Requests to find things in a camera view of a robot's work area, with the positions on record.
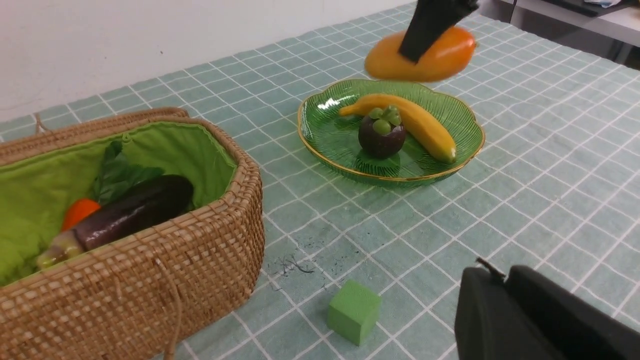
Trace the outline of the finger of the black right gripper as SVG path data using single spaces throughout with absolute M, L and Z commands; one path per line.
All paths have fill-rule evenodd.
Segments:
M 418 0 L 398 54 L 418 63 L 446 30 L 479 7 L 477 0 Z

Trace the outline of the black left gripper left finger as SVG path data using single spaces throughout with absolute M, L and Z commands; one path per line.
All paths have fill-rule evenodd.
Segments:
M 466 267 L 455 311 L 460 360 L 564 360 L 512 299 L 500 276 Z

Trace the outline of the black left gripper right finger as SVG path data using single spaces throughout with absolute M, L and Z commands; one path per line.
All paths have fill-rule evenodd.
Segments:
M 514 265 L 506 290 L 567 360 L 638 360 L 640 335 L 524 265 Z

